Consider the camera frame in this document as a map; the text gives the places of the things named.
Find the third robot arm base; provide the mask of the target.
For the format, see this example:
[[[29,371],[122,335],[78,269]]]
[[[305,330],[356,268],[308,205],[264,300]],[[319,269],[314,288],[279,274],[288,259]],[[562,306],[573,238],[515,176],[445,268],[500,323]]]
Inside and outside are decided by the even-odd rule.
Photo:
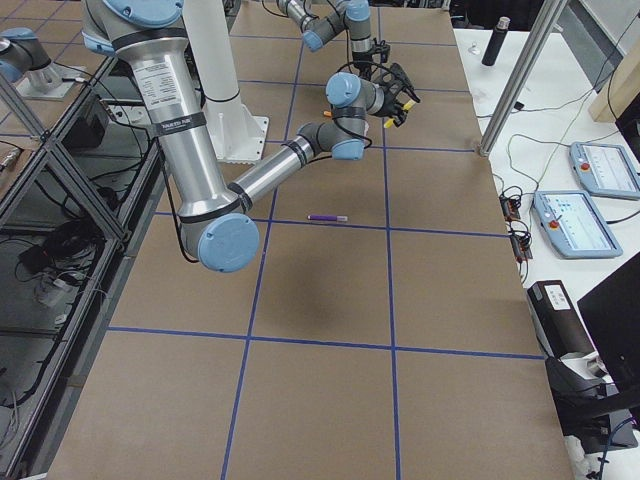
[[[30,87],[46,94],[62,84],[61,74],[33,30],[15,27],[1,32],[1,75],[16,83],[26,77]]]

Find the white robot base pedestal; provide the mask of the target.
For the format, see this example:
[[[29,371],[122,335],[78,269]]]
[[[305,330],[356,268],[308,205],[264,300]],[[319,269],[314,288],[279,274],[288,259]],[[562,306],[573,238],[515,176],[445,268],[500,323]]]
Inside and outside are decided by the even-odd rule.
[[[255,164],[262,158],[269,126],[244,105],[221,1],[187,0],[183,21],[198,70],[203,112],[217,159]]]

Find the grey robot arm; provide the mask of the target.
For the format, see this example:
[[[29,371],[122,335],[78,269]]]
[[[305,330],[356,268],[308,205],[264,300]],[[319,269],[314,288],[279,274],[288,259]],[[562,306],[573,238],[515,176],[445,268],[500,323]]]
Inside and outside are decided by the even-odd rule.
[[[176,232],[194,261],[218,272],[245,267],[259,245],[248,213],[256,200],[322,158],[358,160],[369,146],[371,116],[402,124],[411,94],[404,70],[388,63],[387,44],[371,35],[365,1],[339,1],[325,17],[302,1],[279,11],[316,51],[341,33],[350,37],[354,72],[340,68],[325,94],[331,116],[302,126],[294,139],[226,182],[221,161],[257,145],[265,130],[242,104],[224,7],[219,1],[87,1],[85,45],[132,69],[181,197]]]
[[[390,46],[372,36],[371,12],[368,1],[330,2],[331,12],[325,17],[313,14],[304,1],[277,1],[277,8],[299,27],[305,45],[312,52],[323,48],[342,32],[350,38],[352,65],[359,76],[366,80],[372,78],[375,68],[374,57],[380,63],[388,60]]]

